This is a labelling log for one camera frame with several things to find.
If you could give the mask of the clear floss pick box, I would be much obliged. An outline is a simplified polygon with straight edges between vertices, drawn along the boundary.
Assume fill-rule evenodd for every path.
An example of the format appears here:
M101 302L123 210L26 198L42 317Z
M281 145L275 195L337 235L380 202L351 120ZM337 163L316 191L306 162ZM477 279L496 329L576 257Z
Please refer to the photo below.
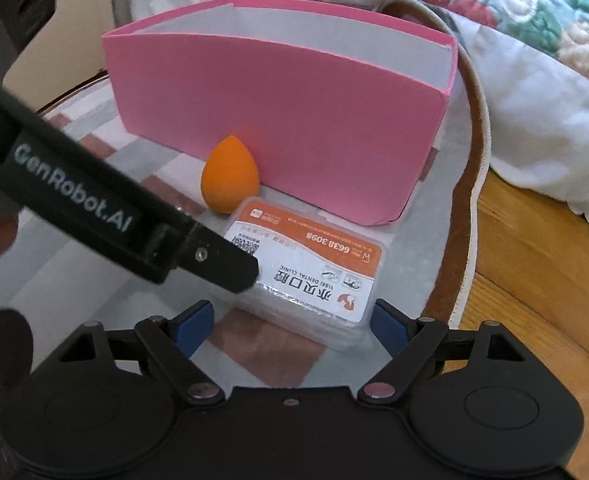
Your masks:
M224 239L259 263L236 307L335 350L365 338L387 255L378 240L259 197L230 216Z

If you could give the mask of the orange makeup sponge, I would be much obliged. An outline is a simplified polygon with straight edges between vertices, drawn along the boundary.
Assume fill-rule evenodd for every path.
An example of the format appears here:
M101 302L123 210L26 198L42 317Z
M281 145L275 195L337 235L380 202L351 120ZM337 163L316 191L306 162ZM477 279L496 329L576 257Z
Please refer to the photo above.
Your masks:
M260 192L258 165L236 137L227 136L206 159L201 174L201 194L217 214L231 214L251 196Z

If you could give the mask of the checkered cartoon rug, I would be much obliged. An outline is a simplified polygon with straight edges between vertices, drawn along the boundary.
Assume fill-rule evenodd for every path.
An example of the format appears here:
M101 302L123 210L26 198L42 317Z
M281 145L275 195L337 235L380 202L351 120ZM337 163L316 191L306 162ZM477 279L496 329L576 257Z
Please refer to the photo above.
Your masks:
M211 0L113 30L104 49L131 133L202 158L232 132L254 156L267 194L218 226L259 260L258 282L236 305L338 349L364 335L385 272L410 283L409 253L378 235L407 216L462 81L470 154L432 292L456 304L474 260L489 119L477 73L441 15L413 0L377 11Z

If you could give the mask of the beige wooden cabinet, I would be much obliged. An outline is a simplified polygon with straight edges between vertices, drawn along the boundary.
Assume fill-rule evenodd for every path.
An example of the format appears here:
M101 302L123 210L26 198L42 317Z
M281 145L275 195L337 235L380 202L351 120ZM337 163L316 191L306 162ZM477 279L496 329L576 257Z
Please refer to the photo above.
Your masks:
M101 36L113 27L111 0L57 0L54 16L11 66L5 88L40 110L104 69Z

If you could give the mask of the pink cardboard box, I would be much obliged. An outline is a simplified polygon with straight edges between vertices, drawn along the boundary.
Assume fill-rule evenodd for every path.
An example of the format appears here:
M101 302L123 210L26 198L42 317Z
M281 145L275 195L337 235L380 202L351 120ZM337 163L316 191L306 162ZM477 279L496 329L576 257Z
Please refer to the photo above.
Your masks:
M362 226L396 221L431 152L456 39L305 0L211 0L102 39L125 128L206 158L238 136L276 190Z

